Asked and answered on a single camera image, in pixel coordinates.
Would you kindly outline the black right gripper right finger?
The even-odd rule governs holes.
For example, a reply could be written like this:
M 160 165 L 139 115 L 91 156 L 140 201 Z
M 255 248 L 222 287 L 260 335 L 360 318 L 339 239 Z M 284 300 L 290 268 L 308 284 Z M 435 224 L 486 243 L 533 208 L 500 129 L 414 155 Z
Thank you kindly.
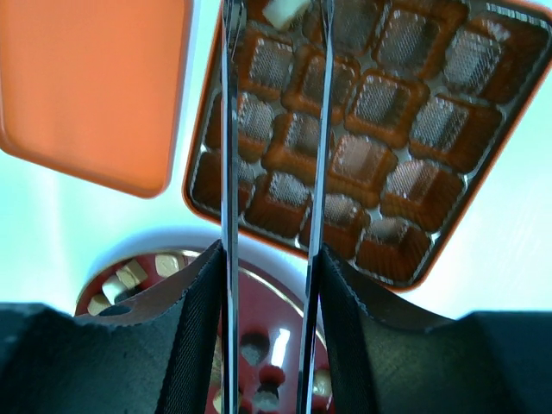
M 322 251 L 320 297 L 339 413 L 548 413 L 551 315 L 418 307 Z

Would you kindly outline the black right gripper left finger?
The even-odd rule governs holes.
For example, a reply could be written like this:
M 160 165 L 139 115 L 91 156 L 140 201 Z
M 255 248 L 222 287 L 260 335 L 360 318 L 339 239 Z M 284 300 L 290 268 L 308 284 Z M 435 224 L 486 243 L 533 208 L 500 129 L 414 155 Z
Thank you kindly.
M 4 413 L 201 413 L 221 306 L 223 250 L 98 316 L 1 306 Z

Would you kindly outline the metal serving tongs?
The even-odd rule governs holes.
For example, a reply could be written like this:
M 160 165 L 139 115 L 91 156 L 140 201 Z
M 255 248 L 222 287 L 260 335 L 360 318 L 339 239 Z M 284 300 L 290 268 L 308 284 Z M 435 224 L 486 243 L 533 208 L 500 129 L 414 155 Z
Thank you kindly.
M 226 279 L 223 283 L 223 410 L 238 411 L 238 80 L 232 68 L 235 44 L 245 27 L 247 6 L 243 1 L 224 1 L 221 17 L 221 227 Z M 320 114 L 320 137 L 310 222 L 310 246 L 305 281 L 304 316 L 299 352 L 296 411 L 311 412 L 317 329 L 319 271 L 322 262 L 325 181 L 331 137 L 331 88 L 334 62 L 333 23 L 335 4 L 320 3 L 325 67 Z

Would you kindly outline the white bar chocolate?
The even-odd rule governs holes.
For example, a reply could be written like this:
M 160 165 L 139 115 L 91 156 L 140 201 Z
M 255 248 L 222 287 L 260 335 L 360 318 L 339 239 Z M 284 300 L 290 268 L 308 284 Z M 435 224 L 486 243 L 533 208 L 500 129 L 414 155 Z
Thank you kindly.
M 310 7 L 309 0 L 272 0 L 262 10 L 265 19 L 277 30 L 287 30 Z

